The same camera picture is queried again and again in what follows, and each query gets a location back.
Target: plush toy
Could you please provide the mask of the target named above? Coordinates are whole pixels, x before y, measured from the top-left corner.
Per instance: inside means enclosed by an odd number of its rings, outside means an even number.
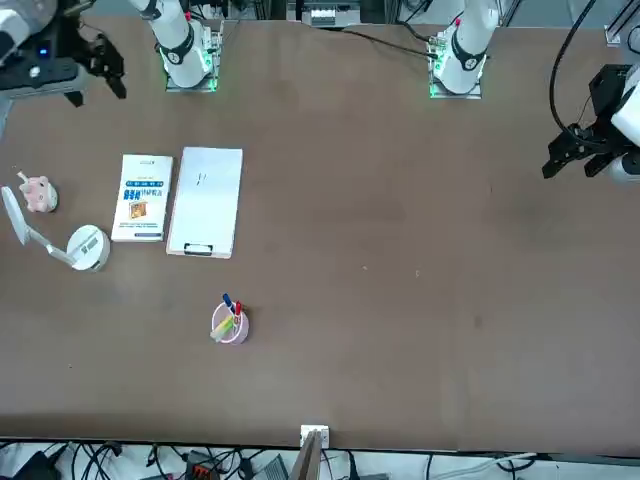
[[[55,210],[58,206],[58,193],[47,177],[27,177],[22,172],[18,172],[18,176],[24,182],[19,188],[30,212],[46,213]]]

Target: pen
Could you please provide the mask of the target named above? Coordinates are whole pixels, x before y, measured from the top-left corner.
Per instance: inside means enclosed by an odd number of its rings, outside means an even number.
[[[227,308],[229,309],[229,311],[235,315],[236,314],[236,309],[233,307],[233,303],[231,302],[231,298],[229,297],[228,293],[223,293],[222,294],[222,301],[224,302],[224,304],[227,306]]]
[[[240,302],[236,302],[236,313],[235,313],[235,324],[240,325],[240,318],[242,315],[242,304]]]

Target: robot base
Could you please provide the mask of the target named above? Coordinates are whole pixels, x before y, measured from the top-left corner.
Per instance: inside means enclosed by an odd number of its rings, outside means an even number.
[[[206,51],[203,54],[204,62],[211,66],[209,72],[195,87],[183,88],[175,84],[171,77],[167,75],[165,89],[167,92],[205,92],[214,93],[218,90],[218,77],[220,76],[220,56],[222,55],[222,38],[224,21],[220,22],[218,30],[214,31],[206,26],[203,29],[203,43]]]
[[[482,98],[482,86],[480,83],[480,79],[482,78],[482,67],[484,67],[484,64],[480,67],[480,73],[478,75],[478,82],[476,83],[476,86],[473,88],[473,90],[463,95],[452,93],[447,90],[436,76],[436,71],[442,67],[443,58],[447,52],[447,45],[451,38],[450,34],[447,35],[447,30],[445,30],[444,32],[438,32],[438,35],[435,39],[427,42],[427,52],[435,53],[436,55],[438,55],[437,60],[429,58],[429,98],[467,98],[479,100]]]

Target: white clipboard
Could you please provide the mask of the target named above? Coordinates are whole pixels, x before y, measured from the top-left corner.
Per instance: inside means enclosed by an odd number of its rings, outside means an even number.
[[[231,257],[241,174],[241,149],[185,147],[167,254]]]

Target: white desk lamp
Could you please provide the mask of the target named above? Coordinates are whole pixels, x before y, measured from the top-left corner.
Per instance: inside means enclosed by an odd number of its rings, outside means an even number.
[[[67,251],[54,247],[49,240],[27,225],[15,195],[9,187],[2,187],[2,200],[7,209],[18,240],[26,245],[35,240],[47,249],[53,258],[66,263],[74,270],[97,272],[109,257],[111,246],[107,235],[94,225],[83,225],[73,232],[67,243]]]

